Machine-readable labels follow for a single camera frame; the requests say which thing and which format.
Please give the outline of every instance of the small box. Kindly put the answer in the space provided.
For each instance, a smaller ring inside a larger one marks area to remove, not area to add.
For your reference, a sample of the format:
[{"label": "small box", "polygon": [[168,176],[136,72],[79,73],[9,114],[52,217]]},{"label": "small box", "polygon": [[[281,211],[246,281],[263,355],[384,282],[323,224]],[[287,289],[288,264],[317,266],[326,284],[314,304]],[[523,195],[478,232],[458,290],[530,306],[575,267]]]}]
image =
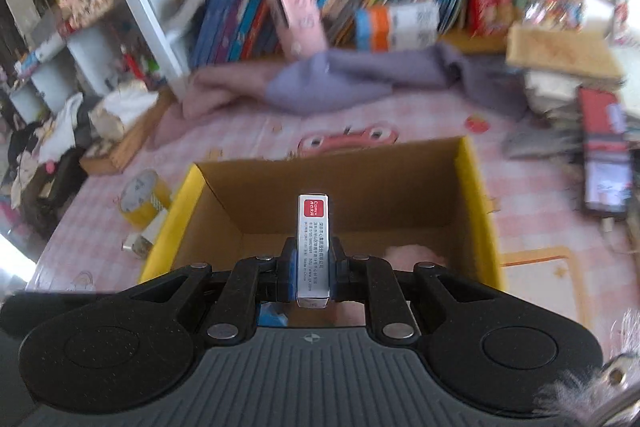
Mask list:
[{"label": "small box", "polygon": [[329,302],[329,206],[324,194],[298,199],[298,285],[303,308],[325,308]]},{"label": "small box", "polygon": [[267,0],[287,60],[309,58],[328,49],[316,0]]}]

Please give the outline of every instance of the storage box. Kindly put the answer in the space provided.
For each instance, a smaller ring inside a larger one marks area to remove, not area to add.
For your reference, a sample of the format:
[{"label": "storage box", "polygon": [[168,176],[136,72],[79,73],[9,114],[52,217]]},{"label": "storage box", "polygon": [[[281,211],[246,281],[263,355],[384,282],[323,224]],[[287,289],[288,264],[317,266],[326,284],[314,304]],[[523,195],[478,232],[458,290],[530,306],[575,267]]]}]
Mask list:
[{"label": "storage box", "polygon": [[191,167],[140,281],[206,261],[232,269],[280,254],[296,236],[298,196],[327,194],[329,232],[347,255],[425,245],[449,267],[502,289],[489,201],[466,138],[411,142],[280,161]]},{"label": "storage box", "polygon": [[90,149],[80,158],[80,165],[84,171],[90,176],[124,172],[151,132],[158,126],[164,112],[174,102],[175,96],[171,89],[160,91],[156,105],[141,116],[122,141],[116,143],[107,154],[91,156]]}]

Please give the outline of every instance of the clothes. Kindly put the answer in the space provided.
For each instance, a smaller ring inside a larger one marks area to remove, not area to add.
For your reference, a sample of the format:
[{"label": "clothes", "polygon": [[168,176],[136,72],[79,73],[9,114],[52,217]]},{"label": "clothes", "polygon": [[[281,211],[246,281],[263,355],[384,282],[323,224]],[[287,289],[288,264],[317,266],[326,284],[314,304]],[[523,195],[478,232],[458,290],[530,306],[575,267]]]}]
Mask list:
[{"label": "clothes", "polygon": [[465,57],[442,42],[389,53],[332,49],[282,70],[267,87],[266,101],[308,115],[372,102],[394,87],[448,89],[460,80],[472,101],[519,119],[527,110],[522,79],[500,76],[500,63],[502,57]]},{"label": "clothes", "polygon": [[307,116],[372,102],[395,87],[449,89],[457,83],[483,107],[515,119],[527,111],[522,76],[502,56],[465,57],[441,42],[405,52],[331,49],[293,64],[245,62],[197,71],[182,104],[165,113],[148,146],[160,147],[209,123],[216,109],[240,96]]},{"label": "clothes", "polygon": [[62,155],[71,147],[75,147],[76,138],[74,129],[78,126],[78,108],[82,103],[82,93],[78,92],[65,102],[58,116],[56,117],[55,128],[40,146],[38,161],[46,163],[48,161],[59,162]]},{"label": "clothes", "polygon": [[12,169],[18,168],[18,157],[24,151],[33,152],[38,144],[36,129],[41,126],[40,122],[28,124],[24,129],[18,129],[11,135],[9,140],[9,150],[7,151],[7,159]]},{"label": "clothes", "polygon": [[11,208],[18,208],[22,199],[22,191],[25,190],[29,182],[38,170],[38,162],[28,151],[18,156],[18,175],[11,186]]}]

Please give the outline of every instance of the yellow tape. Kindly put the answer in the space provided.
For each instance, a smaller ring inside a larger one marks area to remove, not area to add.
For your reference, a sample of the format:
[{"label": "yellow tape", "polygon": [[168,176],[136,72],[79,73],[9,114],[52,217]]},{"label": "yellow tape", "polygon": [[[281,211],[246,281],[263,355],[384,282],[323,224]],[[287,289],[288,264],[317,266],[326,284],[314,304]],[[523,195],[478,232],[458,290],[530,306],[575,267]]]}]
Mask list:
[{"label": "yellow tape", "polygon": [[[138,199],[137,191],[142,192],[141,199]],[[171,190],[156,171],[148,169],[127,183],[118,208],[134,227],[144,230],[162,209],[170,205]]]}]

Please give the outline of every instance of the pink checkered tablecloth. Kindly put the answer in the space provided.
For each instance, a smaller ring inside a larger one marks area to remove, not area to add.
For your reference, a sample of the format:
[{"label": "pink checkered tablecloth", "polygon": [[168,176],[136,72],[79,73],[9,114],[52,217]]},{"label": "pink checkered tablecloth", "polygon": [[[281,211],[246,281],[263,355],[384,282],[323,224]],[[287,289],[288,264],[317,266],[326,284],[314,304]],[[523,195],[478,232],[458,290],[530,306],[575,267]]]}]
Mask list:
[{"label": "pink checkered tablecloth", "polygon": [[500,211],[492,214],[500,251],[511,253],[566,246],[577,258],[591,312],[591,328],[606,352],[613,322],[628,308],[638,308],[640,291],[630,256],[605,247],[597,223],[575,211],[574,193],[560,169],[547,161],[508,161],[500,144],[513,123],[466,102],[455,91],[398,92],[378,102],[348,110],[299,118],[266,108],[236,107],[220,112],[207,126],[158,151],[142,150],[124,174],[90,177],[46,246],[30,289],[119,291],[136,283],[142,261],[122,251],[132,231],[116,205],[126,182],[146,168],[155,169],[176,189],[190,164],[222,150],[223,159],[284,158],[312,132],[341,132],[390,123],[399,141],[468,134],[465,120],[479,115],[489,124],[472,134],[489,195]]}]

